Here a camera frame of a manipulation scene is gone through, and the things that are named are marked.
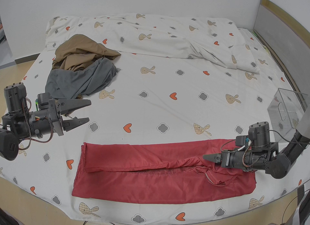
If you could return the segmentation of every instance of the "headboard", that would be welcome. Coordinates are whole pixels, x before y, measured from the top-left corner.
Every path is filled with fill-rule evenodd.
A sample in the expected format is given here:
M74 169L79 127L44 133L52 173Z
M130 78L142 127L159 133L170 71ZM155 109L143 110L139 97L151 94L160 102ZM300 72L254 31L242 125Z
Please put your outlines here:
M269 0L260 1L254 32L270 50L293 89L310 95L310 32Z

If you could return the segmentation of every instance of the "gray headboard panel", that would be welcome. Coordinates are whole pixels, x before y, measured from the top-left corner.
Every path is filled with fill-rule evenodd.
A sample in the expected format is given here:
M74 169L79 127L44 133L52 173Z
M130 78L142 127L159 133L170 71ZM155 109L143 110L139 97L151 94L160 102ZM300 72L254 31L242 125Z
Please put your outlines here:
M310 33L269 0L261 0L254 32L280 61L292 87L310 94Z

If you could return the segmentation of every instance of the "gray cloth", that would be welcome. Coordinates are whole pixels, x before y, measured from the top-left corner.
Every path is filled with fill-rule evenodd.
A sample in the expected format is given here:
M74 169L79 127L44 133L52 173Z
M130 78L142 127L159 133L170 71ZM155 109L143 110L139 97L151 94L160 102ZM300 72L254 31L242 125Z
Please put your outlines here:
M97 59L82 71L51 70L45 85L54 99L75 99L79 94L91 95L104 89L116 75L116 67L108 58Z

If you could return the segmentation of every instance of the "orange heart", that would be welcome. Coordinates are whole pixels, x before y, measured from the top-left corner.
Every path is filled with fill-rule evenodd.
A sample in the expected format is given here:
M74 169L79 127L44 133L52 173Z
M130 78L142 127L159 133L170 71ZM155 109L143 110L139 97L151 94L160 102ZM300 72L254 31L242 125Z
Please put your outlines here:
M180 214L176 216L176 219L180 222L184 222L185 221L184 216L185 216L185 212L181 212Z
M127 133L131 133L131 129L130 127L132 126L131 123L126 124L123 129L127 132Z
M176 92L171 93L171 94L169 95L169 97L171 97L173 100L177 100L177 99L178 99L178 98L176 97Z
M30 187L30 190L31 190L31 192L32 192L34 195L36 195L36 193L34 192L34 190L35 190L35 187L34 187L34 186Z
M67 163L67 167L72 170L72 163L74 162L74 160L67 160L66 163Z

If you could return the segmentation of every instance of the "red pants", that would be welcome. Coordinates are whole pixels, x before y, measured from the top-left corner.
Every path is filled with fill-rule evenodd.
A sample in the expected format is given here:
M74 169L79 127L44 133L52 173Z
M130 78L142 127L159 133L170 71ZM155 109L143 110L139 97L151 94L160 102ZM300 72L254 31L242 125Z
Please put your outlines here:
M250 194L255 173L202 158L228 140L153 145L84 143L72 196L138 204L184 204ZM225 149L233 149L234 142Z

